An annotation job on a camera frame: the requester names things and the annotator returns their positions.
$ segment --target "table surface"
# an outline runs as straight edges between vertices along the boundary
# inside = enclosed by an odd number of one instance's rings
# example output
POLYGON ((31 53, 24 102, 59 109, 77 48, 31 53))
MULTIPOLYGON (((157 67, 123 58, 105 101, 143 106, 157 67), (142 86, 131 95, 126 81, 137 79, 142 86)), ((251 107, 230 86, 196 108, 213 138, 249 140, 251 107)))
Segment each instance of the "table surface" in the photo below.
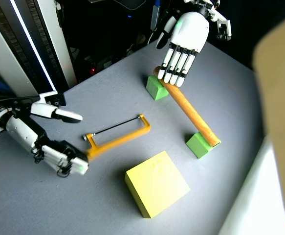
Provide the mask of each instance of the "table surface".
POLYGON ((34 164, 7 133, 0 136, 0 234, 196 234, 220 230, 263 139, 253 72, 210 44, 195 60, 181 90, 222 143, 198 160, 185 141, 197 132, 168 96, 154 101, 147 77, 166 49, 155 44, 66 92, 78 124, 34 119, 50 139, 86 150, 81 135, 143 113, 151 132, 90 164, 85 176, 59 178, 34 164), (191 188, 153 219, 144 219, 125 185, 125 172, 166 150, 191 188))

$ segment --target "green cube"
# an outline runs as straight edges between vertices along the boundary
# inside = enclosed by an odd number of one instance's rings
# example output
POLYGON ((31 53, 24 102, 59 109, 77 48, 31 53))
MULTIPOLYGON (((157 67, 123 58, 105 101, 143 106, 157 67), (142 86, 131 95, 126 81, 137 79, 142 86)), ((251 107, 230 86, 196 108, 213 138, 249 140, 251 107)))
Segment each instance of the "green cube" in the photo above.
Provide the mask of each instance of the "green cube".
POLYGON ((210 144, 205 140, 205 138, 200 132, 195 133, 190 138, 190 140, 186 142, 186 145, 191 149, 192 152, 194 152, 198 159, 200 159, 213 148, 215 148, 215 146, 210 146, 210 144))
POLYGON ((169 94, 165 87, 163 87, 163 85, 154 75, 148 77, 147 91, 150 93, 154 100, 161 99, 169 94))

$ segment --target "yellow box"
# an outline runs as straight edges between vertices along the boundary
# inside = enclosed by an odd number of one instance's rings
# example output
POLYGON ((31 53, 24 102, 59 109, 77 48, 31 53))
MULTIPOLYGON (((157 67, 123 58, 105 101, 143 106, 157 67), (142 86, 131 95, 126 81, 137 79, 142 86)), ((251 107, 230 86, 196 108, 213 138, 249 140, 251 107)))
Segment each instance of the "yellow box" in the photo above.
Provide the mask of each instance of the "yellow box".
POLYGON ((125 182, 145 218, 155 217, 190 190, 166 151, 128 170, 125 182))

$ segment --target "wooden dowel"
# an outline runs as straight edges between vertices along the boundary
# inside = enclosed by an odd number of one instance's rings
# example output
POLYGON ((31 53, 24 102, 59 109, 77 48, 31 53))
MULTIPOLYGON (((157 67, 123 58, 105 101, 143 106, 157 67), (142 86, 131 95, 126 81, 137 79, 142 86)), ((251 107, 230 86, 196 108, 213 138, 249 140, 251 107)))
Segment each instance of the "wooden dowel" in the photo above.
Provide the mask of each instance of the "wooden dowel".
MULTIPOLYGON (((153 73, 155 76, 158 75, 158 71, 159 67, 154 69, 153 73)), ((188 116, 190 121, 195 125, 195 127, 203 135, 203 137, 210 144, 210 146, 214 147, 215 145, 219 144, 220 143, 219 138, 213 133, 211 128, 206 124, 206 122, 203 120, 200 114, 195 110, 192 104, 187 100, 187 98, 180 91, 180 89, 175 85, 163 82, 162 79, 160 80, 160 82, 166 88, 166 90, 171 94, 172 98, 176 101, 176 103, 188 116)))

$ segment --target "robotic hand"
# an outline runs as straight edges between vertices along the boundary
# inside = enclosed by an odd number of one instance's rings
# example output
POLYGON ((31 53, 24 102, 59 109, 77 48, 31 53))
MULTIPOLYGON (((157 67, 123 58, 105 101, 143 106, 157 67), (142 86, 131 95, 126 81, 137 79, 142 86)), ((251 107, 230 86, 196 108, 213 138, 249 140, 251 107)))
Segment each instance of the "robotic hand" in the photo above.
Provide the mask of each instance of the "robotic hand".
POLYGON ((71 123, 80 122, 83 117, 60 109, 66 102, 64 95, 57 91, 39 96, 40 100, 29 104, 17 102, 26 97, 0 100, 0 133, 6 130, 21 146, 34 154, 35 163, 44 160, 57 171, 58 176, 66 177, 75 172, 84 175, 88 170, 86 155, 66 141, 51 141, 45 130, 30 115, 71 123))
POLYGON ((181 87, 188 71, 201 52, 208 33, 209 23, 207 19, 217 22, 217 39, 229 41, 231 39, 230 20, 222 16, 216 8, 220 0, 184 0, 189 4, 189 12, 181 15, 176 10, 167 21, 156 44, 156 48, 165 46, 171 31, 174 28, 169 49, 161 65, 158 79, 164 78, 164 82, 181 87))

